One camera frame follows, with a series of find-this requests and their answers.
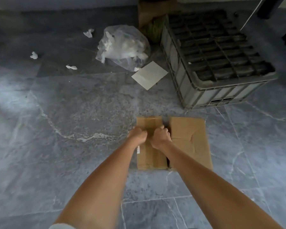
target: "gray marble floor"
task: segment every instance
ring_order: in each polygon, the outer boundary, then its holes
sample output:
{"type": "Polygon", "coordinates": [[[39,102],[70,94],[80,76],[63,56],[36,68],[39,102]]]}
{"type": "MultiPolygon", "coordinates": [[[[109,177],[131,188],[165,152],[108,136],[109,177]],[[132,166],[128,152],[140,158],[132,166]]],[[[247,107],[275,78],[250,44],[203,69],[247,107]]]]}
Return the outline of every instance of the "gray marble floor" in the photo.
{"type": "MultiPolygon", "coordinates": [[[[10,13],[0,23],[0,229],[49,227],[138,115],[204,118],[214,171],[286,228],[286,48],[272,22],[253,18],[245,32],[280,78],[245,103],[196,111],[181,108],[170,76],[146,91],[94,59],[103,29],[136,25],[136,7],[10,13]]],[[[117,228],[211,227],[178,173],[138,171],[134,154],[117,228]]]]}

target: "plastic crate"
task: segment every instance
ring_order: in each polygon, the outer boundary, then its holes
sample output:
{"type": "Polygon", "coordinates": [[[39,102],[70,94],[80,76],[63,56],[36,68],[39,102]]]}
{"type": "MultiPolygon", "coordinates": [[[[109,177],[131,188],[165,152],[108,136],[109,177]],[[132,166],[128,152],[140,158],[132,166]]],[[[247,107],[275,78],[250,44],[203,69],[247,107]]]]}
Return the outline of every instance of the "plastic crate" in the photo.
{"type": "Polygon", "coordinates": [[[278,77],[223,10],[168,15],[161,47],[184,108],[239,103],[278,77]]]}

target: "forearm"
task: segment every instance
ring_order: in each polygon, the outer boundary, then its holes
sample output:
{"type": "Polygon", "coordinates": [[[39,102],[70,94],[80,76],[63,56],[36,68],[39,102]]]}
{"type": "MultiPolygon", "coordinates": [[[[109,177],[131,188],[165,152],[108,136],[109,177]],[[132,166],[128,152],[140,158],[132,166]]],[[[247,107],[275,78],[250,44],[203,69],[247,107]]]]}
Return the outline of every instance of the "forearm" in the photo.
{"type": "Polygon", "coordinates": [[[282,229],[242,192],[172,142],[164,143],[160,150],[174,164],[213,229],[282,229]]]}
{"type": "Polygon", "coordinates": [[[128,140],[83,182],[55,223],[76,229],[115,228],[135,145],[128,140]]]}

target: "square paper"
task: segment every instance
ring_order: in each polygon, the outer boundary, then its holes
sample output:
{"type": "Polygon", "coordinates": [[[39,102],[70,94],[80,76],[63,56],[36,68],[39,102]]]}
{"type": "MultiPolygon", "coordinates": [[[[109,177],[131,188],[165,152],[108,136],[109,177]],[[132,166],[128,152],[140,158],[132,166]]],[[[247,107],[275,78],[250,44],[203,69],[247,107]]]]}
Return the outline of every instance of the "square paper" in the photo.
{"type": "Polygon", "coordinates": [[[162,79],[168,72],[156,64],[154,61],[141,68],[132,78],[137,81],[143,88],[148,90],[162,79]]]}

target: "brown cardboard box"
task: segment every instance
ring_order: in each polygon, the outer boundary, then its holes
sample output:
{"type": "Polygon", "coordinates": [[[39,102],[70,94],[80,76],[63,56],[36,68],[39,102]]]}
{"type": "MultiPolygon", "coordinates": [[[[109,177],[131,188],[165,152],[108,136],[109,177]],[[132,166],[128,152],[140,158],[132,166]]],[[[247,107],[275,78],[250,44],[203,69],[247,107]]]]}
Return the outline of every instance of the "brown cardboard box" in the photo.
{"type": "Polygon", "coordinates": [[[139,0],[138,3],[138,18],[139,18],[139,29],[152,21],[153,18],[161,17],[168,13],[178,11],[177,0],[164,0],[146,2],[139,0]]]}
{"type": "Polygon", "coordinates": [[[137,154],[138,169],[167,169],[167,158],[159,150],[154,149],[150,144],[156,128],[163,125],[162,117],[137,117],[137,126],[142,130],[147,130],[147,140],[140,145],[139,153],[137,154]]]}
{"type": "Polygon", "coordinates": [[[170,117],[170,136],[175,146],[200,164],[213,169],[204,119],[170,117]]]}

